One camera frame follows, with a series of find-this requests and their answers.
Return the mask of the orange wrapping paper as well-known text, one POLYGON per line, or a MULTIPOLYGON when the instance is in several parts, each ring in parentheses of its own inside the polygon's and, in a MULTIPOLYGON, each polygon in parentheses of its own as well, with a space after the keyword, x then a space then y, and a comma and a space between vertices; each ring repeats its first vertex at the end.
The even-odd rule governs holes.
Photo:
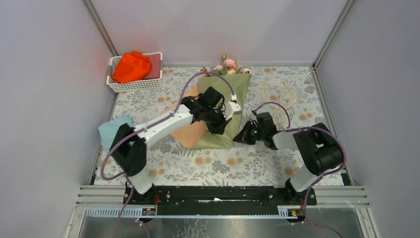
POLYGON ((173 131, 171 136, 186 149, 193 149, 206 131, 206 123, 203 121, 196 121, 173 131))

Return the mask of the olive green wrapping paper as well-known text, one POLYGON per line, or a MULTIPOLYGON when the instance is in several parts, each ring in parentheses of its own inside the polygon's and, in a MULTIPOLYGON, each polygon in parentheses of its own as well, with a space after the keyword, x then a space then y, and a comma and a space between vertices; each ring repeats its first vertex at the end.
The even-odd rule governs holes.
POLYGON ((239 133, 244 102, 248 91, 251 75, 237 73, 202 77, 198 80, 201 93, 208 93, 208 99, 214 99, 214 112, 220 113, 222 124, 207 122, 205 131, 194 149, 228 149, 235 146, 234 137, 239 133))

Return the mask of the cream ribbon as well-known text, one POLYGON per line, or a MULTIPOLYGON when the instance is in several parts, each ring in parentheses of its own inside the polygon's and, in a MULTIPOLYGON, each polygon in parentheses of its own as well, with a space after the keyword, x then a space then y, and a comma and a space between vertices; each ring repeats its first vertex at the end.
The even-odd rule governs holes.
POLYGON ((264 102, 276 102, 284 108, 279 109, 278 119, 283 129, 290 129, 291 118, 287 109, 297 103, 297 92, 283 78, 266 78, 262 87, 262 95, 264 102))

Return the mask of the pink fake flower bunch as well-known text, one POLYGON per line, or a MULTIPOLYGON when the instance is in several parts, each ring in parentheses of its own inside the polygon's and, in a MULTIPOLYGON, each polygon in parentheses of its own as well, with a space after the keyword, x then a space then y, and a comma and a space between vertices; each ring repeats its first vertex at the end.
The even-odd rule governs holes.
POLYGON ((218 75, 232 75, 232 74, 252 74, 252 71, 247 67, 240 67, 238 62, 233 59, 229 59, 227 54, 222 55, 220 58, 221 64, 216 65, 213 68, 207 69, 206 67, 202 67, 200 72, 203 72, 203 77, 214 76, 215 74, 218 75))

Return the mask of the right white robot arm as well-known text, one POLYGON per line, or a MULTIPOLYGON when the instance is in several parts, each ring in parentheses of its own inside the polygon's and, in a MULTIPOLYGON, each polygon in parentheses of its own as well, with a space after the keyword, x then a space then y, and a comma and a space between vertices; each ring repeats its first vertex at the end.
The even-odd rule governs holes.
MULTIPOLYGON (((279 150, 285 133, 277 129, 271 114, 264 112, 256 114, 255 120, 247 121, 233 141, 247 145, 260 141, 271 150, 279 150)), ((286 181, 284 198, 290 204, 297 204, 303 199, 304 191, 326 171, 343 165, 344 154, 340 143, 323 123, 296 129, 292 136, 304 165, 286 181)))

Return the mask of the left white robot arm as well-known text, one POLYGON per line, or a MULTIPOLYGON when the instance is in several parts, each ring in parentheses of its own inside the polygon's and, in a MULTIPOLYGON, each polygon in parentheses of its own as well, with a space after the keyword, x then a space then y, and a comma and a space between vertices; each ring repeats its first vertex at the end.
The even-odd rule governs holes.
POLYGON ((197 97, 182 98, 172 111, 154 120, 135 127, 126 123, 121 125, 109 154, 135 189, 135 198, 147 204, 154 196, 153 182, 144 171, 149 147, 172 132, 195 122, 204 122, 212 134, 223 134, 233 116, 241 111, 242 107, 235 94, 231 95, 229 101, 225 101, 221 93, 209 87, 197 97))

